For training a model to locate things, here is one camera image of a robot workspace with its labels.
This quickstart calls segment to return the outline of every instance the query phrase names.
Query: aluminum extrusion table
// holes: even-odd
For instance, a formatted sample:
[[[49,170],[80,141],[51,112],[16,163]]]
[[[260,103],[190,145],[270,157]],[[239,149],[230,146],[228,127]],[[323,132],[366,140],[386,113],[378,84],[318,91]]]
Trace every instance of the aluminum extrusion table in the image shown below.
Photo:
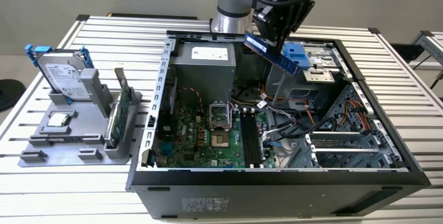
[[[91,51],[102,83],[120,86],[114,73],[123,67],[130,85],[142,92],[134,131],[140,138],[150,112],[159,59],[167,30],[210,30],[208,21],[89,17],[77,20],[59,48]],[[408,65],[376,32],[368,29],[302,26],[295,37],[336,38],[360,68],[391,122],[426,170],[432,186],[366,217],[315,219],[214,219],[200,223],[443,223],[443,105]],[[147,223],[151,219],[135,193],[124,191],[127,165],[65,167],[17,166],[51,103],[41,74],[0,126],[0,219],[1,223]]]

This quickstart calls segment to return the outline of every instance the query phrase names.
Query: green motherboard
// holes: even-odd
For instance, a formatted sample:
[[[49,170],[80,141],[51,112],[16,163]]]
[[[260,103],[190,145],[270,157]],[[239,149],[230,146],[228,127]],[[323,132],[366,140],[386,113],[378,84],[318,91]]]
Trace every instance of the green motherboard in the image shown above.
[[[160,142],[159,167],[223,167],[244,168],[242,123],[239,111],[232,112],[232,127],[228,132],[210,129],[210,115],[183,107],[178,116],[176,135]],[[267,128],[264,113],[255,114],[258,134]],[[264,167],[275,167],[274,155],[263,161]]]

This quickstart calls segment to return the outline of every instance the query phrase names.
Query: case label sticker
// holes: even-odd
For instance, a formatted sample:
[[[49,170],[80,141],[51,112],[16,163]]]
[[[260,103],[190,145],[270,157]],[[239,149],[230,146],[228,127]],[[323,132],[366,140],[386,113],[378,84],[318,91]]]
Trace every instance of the case label sticker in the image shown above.
[[[182,198],[186,212],[222,212],[228,208],[230,198]]]

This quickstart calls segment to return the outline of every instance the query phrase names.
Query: white wall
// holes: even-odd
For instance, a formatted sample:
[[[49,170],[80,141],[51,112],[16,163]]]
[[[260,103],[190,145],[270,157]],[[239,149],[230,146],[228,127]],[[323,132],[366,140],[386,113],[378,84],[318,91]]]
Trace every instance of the white wall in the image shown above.
[[[419,30],[443,30],[439,0],[316,0],[310,25],[378,27],[391,41]],[[108,12],[188,15],[208,19],[216,0],[0,0],[0,54],[21,54],[27,43],[56,46],[77,14]]]

